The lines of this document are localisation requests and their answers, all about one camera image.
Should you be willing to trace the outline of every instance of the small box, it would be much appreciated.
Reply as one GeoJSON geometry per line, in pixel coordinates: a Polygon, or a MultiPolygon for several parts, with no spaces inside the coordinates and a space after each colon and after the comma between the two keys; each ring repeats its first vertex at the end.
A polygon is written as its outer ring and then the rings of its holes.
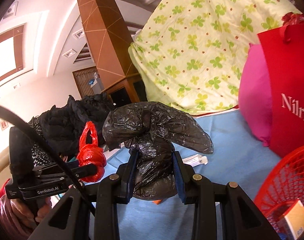
{"type": "Polygon", "coordinates": [[[297,240],[304,231],[304,206],[297,199],[280,217],[279,228],[287,234],[288,240],[297,240]]]}

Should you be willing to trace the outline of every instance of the white package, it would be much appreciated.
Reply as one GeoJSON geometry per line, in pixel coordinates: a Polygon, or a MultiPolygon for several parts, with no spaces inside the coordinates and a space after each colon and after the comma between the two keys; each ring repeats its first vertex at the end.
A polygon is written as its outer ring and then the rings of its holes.
{"type": "Polygon", "coordinates": [[[189,164],[192,167],[197,166],[199,164],[206,165],[208,163],[208,158],[206,156],[202,156],[201,154],[195,154],[182,160],[184,164],[189,164]]]}

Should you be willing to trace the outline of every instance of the ceiling vent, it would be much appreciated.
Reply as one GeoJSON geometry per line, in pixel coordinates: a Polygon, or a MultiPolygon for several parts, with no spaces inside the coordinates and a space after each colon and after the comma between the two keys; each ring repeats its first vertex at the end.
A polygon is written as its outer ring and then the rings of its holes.
{"type": "Polygon", "coordinates": [[[16,15],[18,3],[19,3],[19,2],[14,2],[14,3],[10,6],[10,8],[7,10],[7,12],[6,12],[6,13],[4,14],[4,16],[3,16],[4,19],[16,15]]]}
{"type": "Polygon", "coordinates": [[[84,30],[78,30],[77,32],[72,34],[75,39],[82,38],[84,36],[84,30]]]}
{"type": "Polygon", "coordinates": [[[67,51],[66,53],[64,53],[62,56],[71,57],[74,54],[76,54],[76,51],[73,50],[73,49],[70,49],[69,51],[67,51]]]}
{"type": "Polygon", "coordinates": [[[19,88],[19,87],[21,87],[20,83],[15,84],[15,85],[13,86],[13,89],[17,89],[17,88],[19,88]]]}
{"type": "Polygon", "coordinates": [[[74,63],[88,60],[88,59],[91,59],[91,54],[90,54],[88,44],[86,43],[84,45],[84,47],[82,48],[82,50],[80,51],[79,55],[76,57],[74,63]]]}

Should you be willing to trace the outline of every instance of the recessed light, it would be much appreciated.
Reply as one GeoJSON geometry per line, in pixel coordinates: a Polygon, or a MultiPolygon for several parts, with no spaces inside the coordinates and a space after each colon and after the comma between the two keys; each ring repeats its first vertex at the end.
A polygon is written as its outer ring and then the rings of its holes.
{"type": "Polygon", "coordinates": [[[76,54],[76,51],[73,49],[70,49],[69,51],[67,51],[66,53],[62,54],[62,56],[65,57],[71,57],[72,55],[76,54]]]}
{"type": "Polygon", "coordinates": [[[73,33],[72,36],[73,36],[75,39],[82,38],[82,37],[84,36],[84,30],[83,30],[83,29],[78,30],[77,32],[73,33]]]}

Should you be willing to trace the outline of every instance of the red shopping bag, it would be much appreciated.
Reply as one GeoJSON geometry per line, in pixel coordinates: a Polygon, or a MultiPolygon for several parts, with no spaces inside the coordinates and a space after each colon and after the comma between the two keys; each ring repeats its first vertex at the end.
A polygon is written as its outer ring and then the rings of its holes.
{"type": "Polygon", "coordinates": [[[270,148],[284,157],[304,145],[304,24],[258,34],[272,92],[270,148]]]}
{"type": "Polygon", "coordinates": [[[82,178],[82,180],[85,182],[97,182],[104,175],[104,167],[107,165],[107,160],[103,154],[103,149],[98,147],[98,135],[95,125],[91,121],[85,124],[85,128],[80,136],[79,149],[80,152],[76,157],[79,165],[84,166],[92,163],[98,168],[95,175],[82,178]],[[92,144],[86,144],[86,137],[89,130],[91,132],[92,144]]]}

